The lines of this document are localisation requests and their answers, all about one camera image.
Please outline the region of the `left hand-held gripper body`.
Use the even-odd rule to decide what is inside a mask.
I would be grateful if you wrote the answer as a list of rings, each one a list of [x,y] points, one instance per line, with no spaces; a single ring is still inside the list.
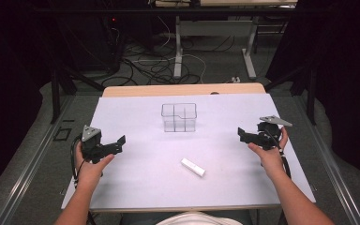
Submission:
[[[95,127],[84,126],[82,130],[82,157],[93,164],[97,164],[109,154],[114,153],[111,145],[100,143],[101,130]]]

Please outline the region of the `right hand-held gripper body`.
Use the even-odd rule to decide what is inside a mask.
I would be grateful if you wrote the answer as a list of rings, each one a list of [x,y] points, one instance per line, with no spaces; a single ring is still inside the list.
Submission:
[[[257,138],[253,143],[259,145],[263,150],[270,150],[274,147],[280,149],[279,138],[281,131],[279,126],[291,127],[293,124],[275,115],[263,116],[260,120],[261,123],[257,125]]]

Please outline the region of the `person's right hand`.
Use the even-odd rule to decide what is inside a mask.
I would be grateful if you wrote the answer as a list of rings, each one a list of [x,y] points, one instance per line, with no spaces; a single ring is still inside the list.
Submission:
[[[288,133],[285,127],[281,128],[281,138],[279,141],[279,148],[275,147],[270,150],[263,150],[255,143],[249,143],[247,147],[253,151],[261,160],[261,164],[265,169],[267,176],[272,180],[288,178],[284,169],[280,151],[284,149],[288,141]]]

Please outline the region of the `person's left hand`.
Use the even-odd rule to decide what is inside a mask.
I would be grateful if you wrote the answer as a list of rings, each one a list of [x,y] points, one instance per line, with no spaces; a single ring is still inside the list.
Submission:
[[[77,172],[78,184],[76,189],[81,191],[88,191],[93,193],[96,189],[103,170],[114,159],[113,154],[104,157],[97,164],[90,163],[83,158],[82,143],[78,142],[76,145],[75,165]]]

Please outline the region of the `black metal stand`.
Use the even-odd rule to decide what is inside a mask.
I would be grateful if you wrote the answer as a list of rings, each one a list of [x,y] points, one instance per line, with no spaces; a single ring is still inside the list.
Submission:
[[[270,82],[264,86],[266,91],[293,79],[291,86],[291,94],[293,96],[301,96],[303,91],[307,91],[306,115],[309,122],[315,126],[315,95],[317,84],[317,67],[312,65],[301,66],[286,73],[279,79]]]
[[[63,89],[67,95],[75,95],[77,92],[77,87],[75,86],[72,79],[78,79],[83,83],[97,89],[98,91],[103,91],[105,87],[97,82],[92,81],[91,79],[85,77],[80,72],[75,69],[63,64],[53,62],[51,66],[51,84],[52,84],[52,121],[54,124],[61,114],[61,105],[60,105],[60,89]]]

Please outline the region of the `white rectangular block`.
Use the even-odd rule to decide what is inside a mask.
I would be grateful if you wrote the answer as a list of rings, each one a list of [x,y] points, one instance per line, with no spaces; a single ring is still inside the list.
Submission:
[[[193,163],[192,161],[190,161],[187,158],[183,158],[181,160],[181,164],[186,167],[187,169],[189,169],[190,171],[192,171],[193,173],[197,174],[200,177],[203,177],[205,174],[205,169],[201,168],[200,166],[198,166],[197,164]]]

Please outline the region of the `clear plastic organizer box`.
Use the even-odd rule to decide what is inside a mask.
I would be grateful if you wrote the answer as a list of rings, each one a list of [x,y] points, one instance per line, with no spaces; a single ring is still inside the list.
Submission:
[[[197,105],[195,103],[166,103],[161,106],[165,132],[194,132]]]

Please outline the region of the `white table mat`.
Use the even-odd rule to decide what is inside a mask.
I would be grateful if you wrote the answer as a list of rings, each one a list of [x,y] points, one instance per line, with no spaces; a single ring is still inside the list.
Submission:
[[[165,132],[161,106],[197,105],[194,132]],[[91,125],[103,143],[123,135],[122,153],[105,168],[94,192],[96,211],[187,211],[278,206],[259,157],[240,142],[237,129],[254,133],[277,108],[267,94],[174,97],[103,97]],[[205,169],[198,176],[181,164]]]

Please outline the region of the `person's white shirt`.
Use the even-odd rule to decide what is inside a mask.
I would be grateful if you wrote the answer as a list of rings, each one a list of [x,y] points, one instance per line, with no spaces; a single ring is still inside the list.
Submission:
[[[225,217],[214,217],[201,212],[186,212],[169,217],[156,225],[243,225],[239,221]]]

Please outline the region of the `black computer tower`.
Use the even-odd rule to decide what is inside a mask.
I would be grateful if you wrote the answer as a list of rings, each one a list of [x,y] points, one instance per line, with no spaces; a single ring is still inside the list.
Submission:
[[[120,69],[126,42],[123,26],[114,16],[103,16],[99,20],[110,53],[110,72],[116,73]]]

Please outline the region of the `white-framed desk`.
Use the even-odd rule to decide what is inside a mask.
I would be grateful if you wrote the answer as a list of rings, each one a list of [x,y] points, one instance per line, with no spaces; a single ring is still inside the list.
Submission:
[[[294,9],[298,0],[151,0],[158,8],[163,9]],[[251,80],[257,78],[251,52],[257,36],[260,16],[247,16],[236,19],[226,16],[224,20],[186,19],[175,17],[176,55],[174,61],[174,78],[182,75],[183,37],[246,37],[247,46],[242,50],[247,75]]]

